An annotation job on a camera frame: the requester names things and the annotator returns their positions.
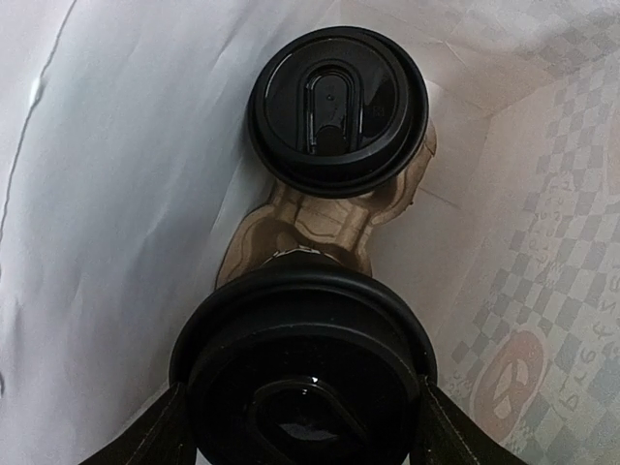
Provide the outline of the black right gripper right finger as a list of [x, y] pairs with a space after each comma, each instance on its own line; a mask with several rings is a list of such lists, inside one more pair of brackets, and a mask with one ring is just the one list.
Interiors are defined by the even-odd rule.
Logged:
[[485, 434], [429, 377], [419, 377], [418, 425], [411, 464], [524, 465]]

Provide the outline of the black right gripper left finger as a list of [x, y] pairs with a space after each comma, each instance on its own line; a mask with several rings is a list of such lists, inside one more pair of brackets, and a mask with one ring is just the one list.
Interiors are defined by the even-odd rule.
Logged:
[[82, 464], [193, 465], [196, 459], [186, 386], [175, 383], [120, 436]]

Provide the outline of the brown cardboard cup carrier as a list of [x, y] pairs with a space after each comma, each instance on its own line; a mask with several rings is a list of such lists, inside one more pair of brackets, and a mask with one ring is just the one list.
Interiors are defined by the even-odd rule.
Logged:
[[316, 198], [277, 181], [267, 202], [246, 215], [237, 227], [215, 287], [293, 252], [321, 254], [370, 276], [367, 243], [372, 232], [413, 203], [436, 148], [437, 135], [430, 123], [406, 169], [376, 190], [350, 199]]

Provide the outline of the blue checkered paper bag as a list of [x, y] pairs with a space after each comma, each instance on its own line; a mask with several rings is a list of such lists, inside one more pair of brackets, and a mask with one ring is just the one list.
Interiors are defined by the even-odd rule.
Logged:
[[272, 183], [253, 83], [338, 24], [427, 84], [436, 155], [370, 248], [440, 388], [529, 464], [618, 462], [617, 2], [5, 1], [3, 463], [77, 464], [165, 390]]

